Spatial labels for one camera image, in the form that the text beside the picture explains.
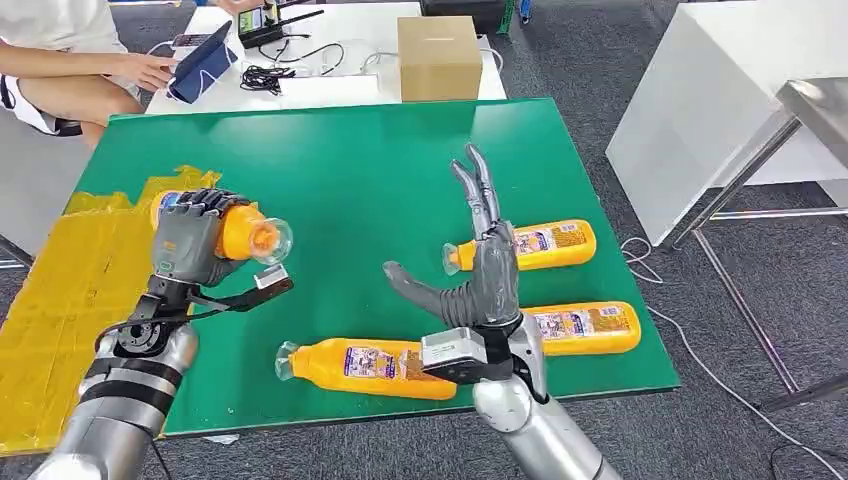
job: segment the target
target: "orange bottle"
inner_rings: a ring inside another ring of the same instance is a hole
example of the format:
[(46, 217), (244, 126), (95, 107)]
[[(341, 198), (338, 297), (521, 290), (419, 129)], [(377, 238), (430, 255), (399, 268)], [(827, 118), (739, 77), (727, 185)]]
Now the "orange bottle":
[[(579, 265), (588, 262), (597, 249), (595, 232), (585, 220), (516, 227), (513, 236), (519, 270)], [(476, 250), (473, 240), (459, 246), (445, 244), (442, 248), (445, 272), (453, 275), (460, 270), (471, 270)]]
[[(159, 212), (177, 203), (183, 192), (164, 191), (153, 199), (150, 221), (153, 228), (159, 225)], [(289, 225), (278, 218), (266, 218), (257, 203), (230, 207), (224, 214), (224, 223), (218, 236), (215, 254), (231, 260), (255, 260), (274, 264), (283, 260), (291, 250), (292, 232)]]
[(588, 302), (522, 308), (533, 315), (548, 356), (623, 353), (639, 345), (636, 310), (624, 302)]
[(456, 384), (421, 371), (420, 342), (330, 338), (312, 346), (285, 342), (275, 368), (281, 380), (304, 378), (327, 390), (447, 400)]

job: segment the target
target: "silver robotic arm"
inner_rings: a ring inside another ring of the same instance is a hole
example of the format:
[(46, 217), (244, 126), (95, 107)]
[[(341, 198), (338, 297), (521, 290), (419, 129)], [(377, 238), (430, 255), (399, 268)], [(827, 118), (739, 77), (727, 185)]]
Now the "silver robotic arm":
[[(214, 286), (244, 262), (215, 255), (222, 219), (246, 199), (204, 189), (184, 193), (159, 214), (154, 274), (130, 318), (95, 341), (95, 357), (79, 388), (79, 403), (62, 437), (30, 480), (129, 480), (138, 476), (147, 447), (191, 367), (198, 340), (191, 321), (222, 311), (243, 312), (293, 287), (281, 265), (254, 276), (257, 287), (210, 298)], [(190, 315), (189, 306), (207, 311)]]
[(475, 175), (455, 160), (451, 168), (471, 207), (477, 243), (471, 280), (437, 290), (412, 278), (397, 262), (383, 265), (398, 293), (452, 327), (421, 339), (424, 371), (474, 385), (475, 409), (501, 434), (529, 478), (620, 480), (548, 394), (538, 326), (518, 308), (512, 227), (500, 218), (485, 159), (473, 145), (466, 154)]
[(103, 337), (62, 438), (31, 479), (119, 480), (141, 471), (147, 447), (162, 431), (194, 360), (197, 335), (184, 324), (169, 334), (158, 355), (116, 356), (120, 337), (128, 335)]

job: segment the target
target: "person's hand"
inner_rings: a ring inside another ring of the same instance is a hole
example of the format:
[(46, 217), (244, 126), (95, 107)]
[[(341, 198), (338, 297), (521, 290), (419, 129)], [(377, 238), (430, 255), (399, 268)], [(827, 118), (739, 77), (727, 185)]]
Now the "person's hand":
[(118, 53), (110, 57), (107, 73), (129, 79), (139, 87), (155, 92), (165, 88), (171, 73), (168, 67), (177, 61), (168, 57), (156, 57), (140, 53)]
[(215, 4), (235, 16), (245, 10), (264, 6), (265, 0), (217, 0)]

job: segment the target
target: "person's leg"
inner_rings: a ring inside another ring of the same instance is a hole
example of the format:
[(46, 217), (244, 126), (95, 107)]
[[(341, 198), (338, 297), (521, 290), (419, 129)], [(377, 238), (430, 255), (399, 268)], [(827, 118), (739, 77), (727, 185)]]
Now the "person's leg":
[(22, 78), (18, 86), (39, 110), (82, 122), (84, 140), (92, 146), (103, 135), (110, 115), (142, 112), (141, 105), (126, 90), (96, 75)]
[(106, 128), (91, 122), (80, 122), (80, 127), (82, 127), (82, 140), (94, 150), (94, 147), (100, 143), (100, 137), (103, 136)]

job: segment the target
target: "bottle cap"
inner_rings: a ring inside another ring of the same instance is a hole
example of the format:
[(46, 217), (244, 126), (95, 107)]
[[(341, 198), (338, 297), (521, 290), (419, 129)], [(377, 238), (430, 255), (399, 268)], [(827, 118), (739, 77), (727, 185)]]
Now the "bottle cap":
[(456, 245), (446, 243), (442, 247), (442, 265), (445, 267), (445, 273), (448, 275), (453, 275), (460, 270), (459, 249)]
[(297, 351), (299, 348), (300, 345), (294, 342), (285, 341), (277, 350), (277, 358), (274, 361), (274, 371), (277, 372), (277, 378), (280, 380), (285, 382), (290, 378), (294, 378), (294, 371), (292, 370), (289, 355)]
[(285, 220), (266, 218), (256, 222), (250, 232), (250, 256), (265, 265), (282, 263), (291, 251), (294, 238)]

